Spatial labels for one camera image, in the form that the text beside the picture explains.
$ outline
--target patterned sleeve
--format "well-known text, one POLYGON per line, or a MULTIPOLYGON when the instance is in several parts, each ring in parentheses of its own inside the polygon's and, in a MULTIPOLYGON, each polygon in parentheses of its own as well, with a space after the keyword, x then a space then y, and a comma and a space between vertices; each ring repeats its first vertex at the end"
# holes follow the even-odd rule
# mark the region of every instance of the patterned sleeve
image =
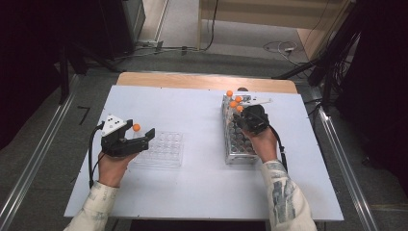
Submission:
POLYGON ((105 230, 109 213, 115 204, 117 190, 95 182, 84 206, 64 231, 105 230))
POLYGON ((309 204, 279 161, 263 163, 271 230, 317 230, 309 204))

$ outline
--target floor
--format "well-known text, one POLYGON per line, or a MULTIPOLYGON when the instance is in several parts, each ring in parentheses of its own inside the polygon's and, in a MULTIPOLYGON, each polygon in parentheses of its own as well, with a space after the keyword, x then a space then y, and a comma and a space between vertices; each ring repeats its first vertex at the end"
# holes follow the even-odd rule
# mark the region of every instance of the floor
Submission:
MULTIPOLYGON (((155 3, 155 6, 162 10, 166 5, 165 1, 145 0, 146 8, 149 2, 155 3)), ((197 1, 170 0, 166 14, 159 13, 165 17, 158 40, 163 40, 165 46, 194 46, 196 21, 193 19, 196 14, 196 4, 197 1)), ((206 26, 207 22, 203 21, 203 30, 207 30, 206 26)), ((276 51, 276 46, 271 46, 268 51, 264 48, 264 45, 271 41, 295 42, 298 49, 288 57, 296 63, 307 62, 294 29, 263 26, 248 28, 245 24, 234 24, 228 27, 228 24, 217 22, 215 31, 214 46, 206 53, 189 53, 181 56, 180 52, 176 51, 156 56, 137 57, 139 54, 148 53, 148 51, 142 51, 144 53, 138 52, 133 55, 134 57, 117 62, 117 65, 128 71, 216 73, 270 78, 294 67, 294 64, 279 52, 269 52, 276 51), (245 37, 243 36, 245 34, 262 36, 245 37)), ((144 35, 144 39, 154 40, 157 33, 146 32, 144 35)), ((75 177, 84 161, 89 134, 99 118, 111 85, 115 84, 118 77, 117 73, 111 73, 103 67, 94 64, 92 66, 87 76, 78 76, 76 94, 9 230, 62 230, 69 223, 70 218, 64 218, 64 209, 75 177), (78 107, 90 107, 89 114, 82 124, 80 121, 84 116, 84 110, 78 107)), ((304 101, 314 98, 311 88, 305 81, 305 75, 308 73, 306 71, 291 78, 304 101)), ((37 144, 58 109, 58 101, 59 90, 56 90, 27 121, 13 142, 0 150, 0 173, 3 176, 0 178, 2 202, 8 198, 9 192, 35 152, 37 144)), ((305 107, 308 112, 311 112, 315 105, 306 104, 305 107)), ((335 108, 332 108, 331 112, 337 135, 341 139, 344 152, 357 176, 364 196, 371 206, 379 230, 406 230, 408 198, 396 178, 385 169, 361 164, 365 154, 360 148, 358 133, 342 119, 335 108)), ((344 221, 326 222, 320 229, 364 230, 322 123, 319 118, 314 120, 312 116, 311 122, 316 123, 316 136, 344 214, 344 221)), ((107 230, 111 229, 114 223, 115 219, 111 218, 107 230)), ((129 230, 130 227, 131 221, 122 219, 115 230, 129 230)))
POLYGON ((143 1, 146 20, 143 24, 139 40, 156 41, 162 31, 169 1, 155 0, 143 1))

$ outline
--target transparent container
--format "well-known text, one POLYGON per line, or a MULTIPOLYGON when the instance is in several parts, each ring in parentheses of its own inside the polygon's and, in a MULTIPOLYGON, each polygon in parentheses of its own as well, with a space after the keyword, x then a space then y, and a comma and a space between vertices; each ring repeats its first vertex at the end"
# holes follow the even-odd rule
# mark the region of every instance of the transparent container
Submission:
MULTIPOLYGON (((140 135, 135 132, 134 138, 140 135)), ((149 142, 149 149, 142 151, 134 160, 136 165, 180 167, 183 161, 183 134, 156 131, 156 137, 149 142)))

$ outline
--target orange ball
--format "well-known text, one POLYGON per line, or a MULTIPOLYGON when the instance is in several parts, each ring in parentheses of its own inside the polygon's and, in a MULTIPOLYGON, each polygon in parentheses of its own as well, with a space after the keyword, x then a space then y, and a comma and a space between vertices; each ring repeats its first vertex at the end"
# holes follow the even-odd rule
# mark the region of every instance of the orange ball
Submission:
POLYGON ((237 101, 237 103, 240 103, 242 101, 242 98, 240 96, 236 96, 235 101, 237 101))
POLYGON ((140 131, 140 125, 138 125, 137 123, 135 123, 132 128, 133 128, 133 131, 135 132, 140 131))
POLYGON ((232 94, 233 94, 233 92, 232 92, 231 90, 228 90, 228 91, 227 91, 227 96, 228 96, 228 97, 231 97, 232 94))
POLYGON ((231 101, 231 102, 230 102, 230 107, 231 107, 231 108, 235 108, 235 107, 237 107, 237 105, 238 105, 238 103, 235 102, 235 101, 231 101))
POLYGON ((242 106, 242 105, 237 106, 237 111, 238 111, 238 112, 242 112, 242 111, 243 111, 243 106, 242 106))

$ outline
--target metal rail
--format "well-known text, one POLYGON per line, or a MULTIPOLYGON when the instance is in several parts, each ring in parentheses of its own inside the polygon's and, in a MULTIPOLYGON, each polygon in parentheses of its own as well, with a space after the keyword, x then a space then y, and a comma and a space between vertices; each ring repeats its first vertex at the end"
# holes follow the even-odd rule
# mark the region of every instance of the metal rail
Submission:
POLYGON ((21 202, 24 199, 27 191, 29 190, 31 183, 36 177, 37 171, 41 166, 41 163, 50 147, 52 140, 60 128, 61 123, 64 120, 66 112, 71 105, 71 102, 76 94, 80 83, 80 77, 74 75, 71 83, 71 94, 67 97, 64 104, 60 105, 55 112, 51 122, 48 124, 47 129, 45 130, 44 135, 42 135, 41 140, 38 143, 36 150, 31 156, 30 161, 27 166, 24 168, 23 172, 20 175, 20 178, 15 183, 13 189, 10 191, 6 203, 3 205, 0 214, 0 230, 6 231, 9 229, 12 224, 15 213, 17 212, 21 202))
MULTIPOLYGON (((321 98, 321 94, 318 88, 312 88, 311 94, 315 99, 321 98)), ((370 205, 364 197, 363 191, 360 188, 357 177, 348 162, 347 156, 344 153, 342 144, 340 143, 339 137, 337 136, 335 127, 333 125, 332 119, 326 116, 323 108, 319 108, 319 115, 321 122, 323 123, 324 130, 326 131, 327 137, 333 148, 333 152, 336 156, 337 162, 339 163, 340 170, 342 171, 345 184, 353 200, 354 206, 356 208, 357 214, 360 217, 360 221, 364 227, 364 230, 375 231, 379 230, 372 215, 370 205)))

